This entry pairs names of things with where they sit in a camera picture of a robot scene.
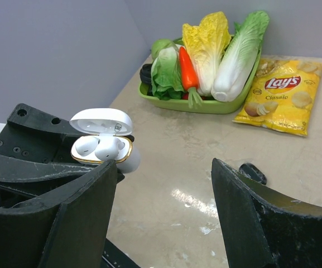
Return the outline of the white earbud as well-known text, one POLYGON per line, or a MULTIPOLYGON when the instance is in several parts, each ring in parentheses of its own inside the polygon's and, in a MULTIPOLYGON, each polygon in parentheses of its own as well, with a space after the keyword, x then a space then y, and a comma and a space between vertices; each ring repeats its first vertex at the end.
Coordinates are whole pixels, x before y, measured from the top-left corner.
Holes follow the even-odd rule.
POLYGON ((83 136, 75 141, 75 149, 80 156, 87 156, 97 148, 99 141, 95 136, 83 136))
POLYGON ((99 139, 94 153, 100 161, 115 160, 123 150, 125 143, 114 136, 104 136, 99 139))

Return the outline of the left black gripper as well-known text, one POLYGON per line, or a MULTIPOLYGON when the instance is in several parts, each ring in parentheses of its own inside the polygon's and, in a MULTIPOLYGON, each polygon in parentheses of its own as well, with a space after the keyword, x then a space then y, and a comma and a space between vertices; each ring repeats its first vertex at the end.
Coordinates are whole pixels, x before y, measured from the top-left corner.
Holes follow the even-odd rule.
POLYGON ((71 144, 83 136, 69 121, 24 103, 0 133, 0 207, 31 198, 114 198, 124 174, 114 162, 73 165, 71 144))

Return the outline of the white earbud charging case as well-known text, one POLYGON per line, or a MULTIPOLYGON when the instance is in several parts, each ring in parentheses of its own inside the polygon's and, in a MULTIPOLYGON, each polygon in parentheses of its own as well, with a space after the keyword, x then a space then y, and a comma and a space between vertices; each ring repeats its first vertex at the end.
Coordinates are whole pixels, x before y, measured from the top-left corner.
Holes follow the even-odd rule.
MULTIPOLYGON (((125 143, 125 147, 114 160, 117 168, 124 174, 138 169, 141 155, 129 138, 133 131, 133 123, 128 114, 113 108, 85 109, 75 114, 69 123, 75 130, 82 132, 84 136, 95 136, 99 139, 104 136, 119 138, 125 143)), ((81 164, 100 165, 106 162, 100 161, 95 156, 94 151, 87 156, 80 156, 75 149, 75 142, 71 147, 70 154, 73 159, 81 164)))

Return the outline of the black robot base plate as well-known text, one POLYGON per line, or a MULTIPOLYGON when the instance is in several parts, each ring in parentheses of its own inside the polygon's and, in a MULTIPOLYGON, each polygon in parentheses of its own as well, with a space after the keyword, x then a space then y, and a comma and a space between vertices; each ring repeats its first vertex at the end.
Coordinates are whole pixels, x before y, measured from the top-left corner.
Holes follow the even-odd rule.
POLYGON ((116 247, 110 240, 105 240, 100 263, 101 268, 140 268, 129 256, 116 247))

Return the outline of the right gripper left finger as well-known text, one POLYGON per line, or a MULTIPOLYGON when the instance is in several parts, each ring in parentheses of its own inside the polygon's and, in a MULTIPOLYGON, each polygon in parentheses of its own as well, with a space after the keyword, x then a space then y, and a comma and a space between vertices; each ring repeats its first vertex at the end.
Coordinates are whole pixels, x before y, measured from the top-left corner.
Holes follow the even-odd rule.
POLYGON ((99 267, 116 185, 116 165, 107 162, 0 208, 0 267, 99 267))

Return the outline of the black earbud charging case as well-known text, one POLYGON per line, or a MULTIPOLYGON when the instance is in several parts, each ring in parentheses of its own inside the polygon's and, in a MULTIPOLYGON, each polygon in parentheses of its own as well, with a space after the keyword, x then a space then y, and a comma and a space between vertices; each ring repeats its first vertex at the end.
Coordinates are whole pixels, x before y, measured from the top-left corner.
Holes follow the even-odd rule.
POLYGON ((265 174, 258 169, 255 165, 250 162, 246 162, 239 167, 239 172, 244 176, 261 183, 263 185, 267 184, 267 178, 265 174))

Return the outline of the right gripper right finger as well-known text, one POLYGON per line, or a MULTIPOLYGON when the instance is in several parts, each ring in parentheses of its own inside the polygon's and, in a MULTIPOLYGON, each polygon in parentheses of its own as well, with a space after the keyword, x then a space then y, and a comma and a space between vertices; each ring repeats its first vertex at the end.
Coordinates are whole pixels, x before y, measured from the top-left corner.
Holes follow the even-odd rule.
POLYGON ((212 184, 229 267, 322 267, 322 207, 219 159, 212 161, 212 184))

